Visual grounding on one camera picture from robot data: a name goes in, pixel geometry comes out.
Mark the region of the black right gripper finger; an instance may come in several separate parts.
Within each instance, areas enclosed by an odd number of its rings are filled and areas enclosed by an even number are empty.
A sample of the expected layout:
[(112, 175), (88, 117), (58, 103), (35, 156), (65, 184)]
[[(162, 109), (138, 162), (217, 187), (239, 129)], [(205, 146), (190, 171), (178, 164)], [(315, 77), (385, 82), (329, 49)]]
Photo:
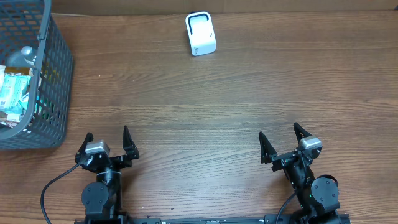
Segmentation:
[(272, 162), (272, 158), (277, 156), (277, 152), (262, 131), (259, 132), (259, 142), (261, 145), (261, 163)]
[(295, 135), (296, 135), (298, 143), (303, 143), (312, 138), (312, 134), (310, 134), (308, 131), (306, 131), (298, 123), (294, 123), (293, 127), (294, 127), (294, 131), (295, 131)]

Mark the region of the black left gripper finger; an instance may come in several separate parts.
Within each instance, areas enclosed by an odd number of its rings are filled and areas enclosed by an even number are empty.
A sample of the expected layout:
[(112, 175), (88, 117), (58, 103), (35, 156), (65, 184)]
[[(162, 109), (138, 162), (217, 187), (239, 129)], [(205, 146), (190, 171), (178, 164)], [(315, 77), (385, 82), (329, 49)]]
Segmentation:
[(87, 133), (82, 145), (80, 146), (78, 152), (75, 154), (75, 162), (77, 164), (81, 164), (84, 161), (84, 159), (86, 157), (85, 150), (86, 150), (87, 144), (89, 142), (92, 142), (93, 140), (94, 140), (93, 134)]
[(139, 151), (132, 140), (131, 134), (127, 126), (123, 130), (123, 149), (130, 160), (139, 158)]

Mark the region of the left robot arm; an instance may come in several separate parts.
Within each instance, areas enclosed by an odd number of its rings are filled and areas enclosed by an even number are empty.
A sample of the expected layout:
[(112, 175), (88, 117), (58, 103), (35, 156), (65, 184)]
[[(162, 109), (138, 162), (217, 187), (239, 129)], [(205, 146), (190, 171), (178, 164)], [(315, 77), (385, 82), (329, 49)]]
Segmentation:
[(122, 208), (121, 170), (131, 167), (139, 158), (139, 151), (127, 126), (123, 128), (124, 154), (111, 157), (110, 148), (104, 140), (95, 141), (88, 133), (75, 155), (75, 162), (83, 170), (96, 175), (81, 193), (85, 207), (83, 223), (132, 223), (129, 213)]

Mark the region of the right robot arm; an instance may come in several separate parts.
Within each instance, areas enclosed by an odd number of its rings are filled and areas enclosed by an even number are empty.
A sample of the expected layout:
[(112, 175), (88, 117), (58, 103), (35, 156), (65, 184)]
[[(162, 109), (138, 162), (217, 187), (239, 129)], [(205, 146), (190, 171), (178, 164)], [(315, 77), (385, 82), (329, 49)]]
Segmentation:
[(322, 141), (294, 123), (298, 146), (285, 154), (278, 154), (266, 135), (259, 132), (261, 163), (272, 164), (274, 172), (284, 171), (294, 192), (275, 215), (265, 215), (265, 223), (350, 224), (348, 214), (338, 209), (339, 183), (324, 174), (315, 177), (310, 165), (323, 148)]

